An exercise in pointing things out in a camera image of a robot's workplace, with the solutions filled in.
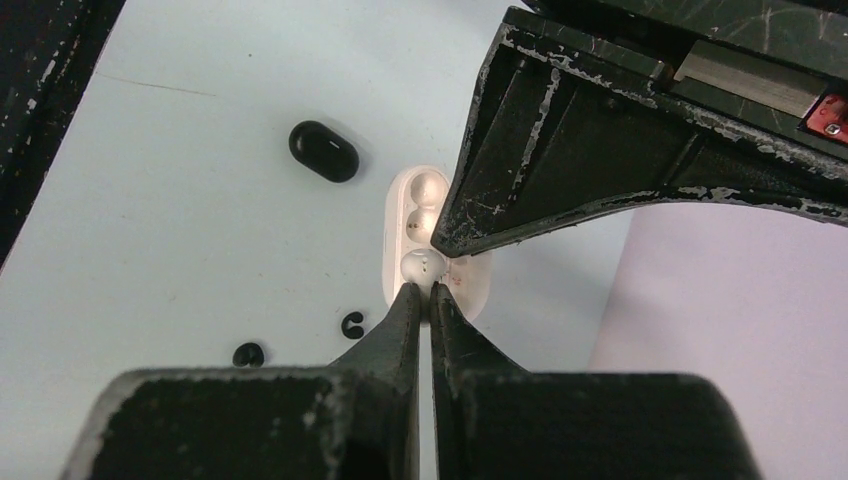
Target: light purple surface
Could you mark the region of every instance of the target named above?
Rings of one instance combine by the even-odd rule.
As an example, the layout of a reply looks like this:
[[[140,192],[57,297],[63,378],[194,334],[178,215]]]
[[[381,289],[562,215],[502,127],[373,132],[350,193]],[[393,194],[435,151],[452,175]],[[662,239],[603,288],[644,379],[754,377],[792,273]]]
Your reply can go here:
[[[700,374],[766,478],[846,478],[846,286],[848,229],[743,207],[642,209],[591,369]]]

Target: white table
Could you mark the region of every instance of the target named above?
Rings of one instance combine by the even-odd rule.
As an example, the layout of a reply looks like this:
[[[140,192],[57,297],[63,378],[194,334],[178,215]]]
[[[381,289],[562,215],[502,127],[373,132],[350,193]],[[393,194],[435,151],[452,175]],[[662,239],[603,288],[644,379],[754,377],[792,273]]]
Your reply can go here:
[[[378,322],[388,186],[452,175],[510,3],[128,0],[0,275],[0,478],[56,478],[122,371],[224,366],[248,340],[325,364],[344,314]],[[358,147],[353,181],[291,158],[306,119]],[[585,368],[629,221],[496,252],[478,327],[528,368]]]

